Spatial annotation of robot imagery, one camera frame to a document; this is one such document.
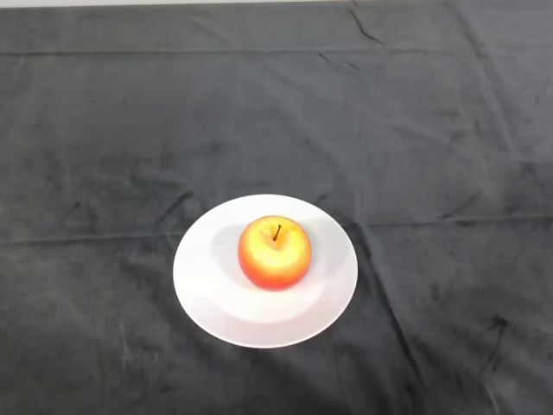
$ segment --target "plate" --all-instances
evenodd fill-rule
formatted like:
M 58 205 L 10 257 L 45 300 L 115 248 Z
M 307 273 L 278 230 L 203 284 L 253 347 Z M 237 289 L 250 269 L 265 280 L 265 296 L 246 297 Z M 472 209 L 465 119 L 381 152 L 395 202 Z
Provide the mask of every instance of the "plate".
M 281 291 L 256 287 L 238 263 L 246 226 L 273 214 L 305 229 L 313 255 L 307 275 Z M 357 257 L 344 229 L 318 207 L 288 196 L 252 195 L 218 205 L 188 229 L 173 278 L 182 308 L 207 333 L 239 346 L 279 348 L 336 321 L 355 291 Z

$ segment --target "yellow-red apple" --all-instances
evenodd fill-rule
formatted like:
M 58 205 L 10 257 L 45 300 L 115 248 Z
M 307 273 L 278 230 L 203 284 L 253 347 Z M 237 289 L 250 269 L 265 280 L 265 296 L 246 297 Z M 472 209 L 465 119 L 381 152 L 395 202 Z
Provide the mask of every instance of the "yellow-red apple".
M 238 261 L 256 286 L 282 290 L 300 281 L 311 265 L 311 242 L 292 219 L 264 216 L 242 232 Z

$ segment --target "white plate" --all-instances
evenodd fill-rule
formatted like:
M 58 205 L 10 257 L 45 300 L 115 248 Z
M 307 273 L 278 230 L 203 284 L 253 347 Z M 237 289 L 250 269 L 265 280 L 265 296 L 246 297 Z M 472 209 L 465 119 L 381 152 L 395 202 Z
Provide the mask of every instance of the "white plate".
M 308 274 L 282 291 L 259 289 L 238 263 L 245 227 L 267 215 L 286 216 L 308 233 Z M 319 208 L 288 196 L 234 199 L 200 217 L 179 244 L 173 267 L 176 295 L 207 333 L 249 348 L 303 342 L 346 309 L 357 283 L 357 257 L 346 232 Z

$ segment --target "apple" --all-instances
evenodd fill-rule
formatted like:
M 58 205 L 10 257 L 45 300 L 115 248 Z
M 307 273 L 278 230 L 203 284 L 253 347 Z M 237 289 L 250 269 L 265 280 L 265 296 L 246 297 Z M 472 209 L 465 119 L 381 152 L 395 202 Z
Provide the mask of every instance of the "apple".
M 292 219 L 264 216 L 242 232 L 238 262 L 259 288 L 282 290 L 299 282 L 311 265 L 311 242 Z

